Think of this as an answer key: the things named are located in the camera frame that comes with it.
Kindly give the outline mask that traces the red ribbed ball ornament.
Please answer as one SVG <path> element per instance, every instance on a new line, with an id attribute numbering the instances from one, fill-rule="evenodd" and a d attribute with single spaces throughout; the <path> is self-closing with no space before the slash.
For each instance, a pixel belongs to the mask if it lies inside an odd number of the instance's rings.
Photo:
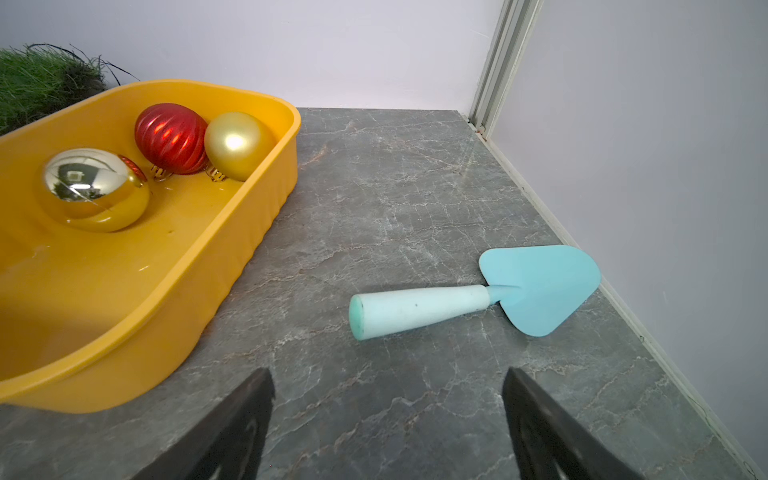
<path id="1" fill-rule="evenodd" d="M 156 180 L 191 175 L 208 164 L 205 133 L 208 123 L 192 109 L 176 103 L 147 107 L 137 117 L 134 139 L 151 163 Z"/>

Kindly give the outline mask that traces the shiny gold ball ornament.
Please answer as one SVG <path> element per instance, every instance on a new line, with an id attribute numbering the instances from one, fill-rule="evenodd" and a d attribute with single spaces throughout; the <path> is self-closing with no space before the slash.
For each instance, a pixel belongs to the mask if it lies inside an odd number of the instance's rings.
<path id="1" fill-rule="evenodd" d="M 42 167 L 35 194 L 53 219 L 79 230 L 111 233 L 136 223 L 151 190 L 136 163 L 124 155 L 75 148 Z"/>

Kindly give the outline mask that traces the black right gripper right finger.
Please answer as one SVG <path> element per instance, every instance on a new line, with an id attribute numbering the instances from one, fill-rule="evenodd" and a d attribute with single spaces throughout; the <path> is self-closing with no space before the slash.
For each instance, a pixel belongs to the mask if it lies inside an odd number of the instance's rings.
<path id="1" fill-rule="evenodd" d="M 520 368 L 509 368 L 502 400 L 522 479 L 639 479 Z"/>

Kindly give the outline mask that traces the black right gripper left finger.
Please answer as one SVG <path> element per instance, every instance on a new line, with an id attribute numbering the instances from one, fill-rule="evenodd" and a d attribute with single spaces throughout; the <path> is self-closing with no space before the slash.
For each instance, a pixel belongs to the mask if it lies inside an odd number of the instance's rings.
<path id="1" fill-rule="evenodd" d="M 136 479 L 255 479 L 273 411 L 275 386 L 255 370 Z"/>

